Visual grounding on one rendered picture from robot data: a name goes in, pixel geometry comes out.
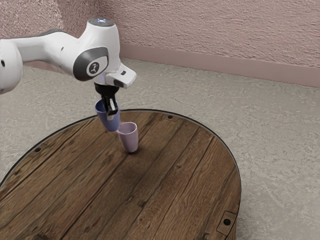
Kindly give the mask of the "blue cup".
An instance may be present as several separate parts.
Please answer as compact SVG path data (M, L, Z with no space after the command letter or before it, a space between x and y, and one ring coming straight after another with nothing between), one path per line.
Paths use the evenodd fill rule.
M103 127L109 131L109 132L115 132L118 130L120 126L120 110L117 110L117 113L114 115L107 115L107 112L104 108L102 100L98 100L95 103L95 111L97 114L97 117Z

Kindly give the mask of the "pink cup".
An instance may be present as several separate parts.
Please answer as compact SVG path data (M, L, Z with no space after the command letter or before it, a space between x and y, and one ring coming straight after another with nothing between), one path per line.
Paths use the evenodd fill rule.
M138 126L134 122L123 122L117 130L120 142L128 153L134 153L138 149Z

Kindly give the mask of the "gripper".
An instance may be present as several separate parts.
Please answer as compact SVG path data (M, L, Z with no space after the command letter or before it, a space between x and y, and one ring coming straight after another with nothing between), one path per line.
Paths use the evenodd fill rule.
M104 96L104 108L108 116L116 115L119 111L118 103L115 94L118 92L119 87L113 85L102 85L94 83L95 91Z

